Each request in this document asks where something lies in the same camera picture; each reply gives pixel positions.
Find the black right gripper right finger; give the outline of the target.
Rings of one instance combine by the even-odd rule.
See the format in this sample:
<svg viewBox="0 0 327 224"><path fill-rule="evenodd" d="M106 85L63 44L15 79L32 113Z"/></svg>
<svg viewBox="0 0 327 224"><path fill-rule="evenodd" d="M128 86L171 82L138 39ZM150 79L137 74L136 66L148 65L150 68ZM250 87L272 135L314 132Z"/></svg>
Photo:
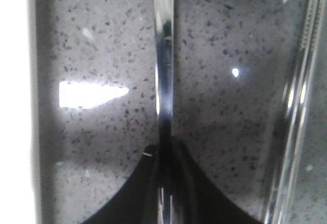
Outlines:
<svg viewBox="0 0 327 224"><path fill-rule="evenodd" d="M172 150L174 223L260 223L213 184L182 141Z"/></svg>

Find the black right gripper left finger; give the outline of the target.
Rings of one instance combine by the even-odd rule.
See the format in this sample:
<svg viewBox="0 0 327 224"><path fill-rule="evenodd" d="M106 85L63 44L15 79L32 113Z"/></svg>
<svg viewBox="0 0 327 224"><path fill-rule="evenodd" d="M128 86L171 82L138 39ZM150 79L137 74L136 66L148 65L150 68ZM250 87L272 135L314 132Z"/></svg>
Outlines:
<svg viewBox="0 0 327 224"><path fill-rule="evenodd" d="M156 167L156 146L151 144L122 188L84 223L157 223Z"/></svg>

